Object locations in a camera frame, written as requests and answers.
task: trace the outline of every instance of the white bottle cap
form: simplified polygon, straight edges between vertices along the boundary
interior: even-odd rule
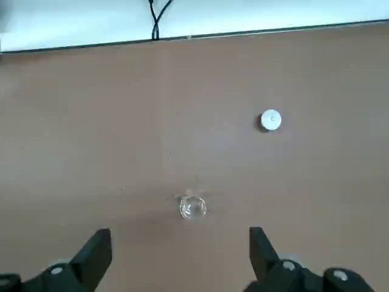
[[[262,127],[269,131],[276,130],[281,125],[281,115],[274,109],[268,109],[261,115]]]

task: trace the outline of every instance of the clear glass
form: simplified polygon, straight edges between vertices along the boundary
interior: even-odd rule
[[[207,203],[200,197],[198,177],[193,189],[187,189],[180,200],[180,213],[186,220],[195,220],[207,214]]]

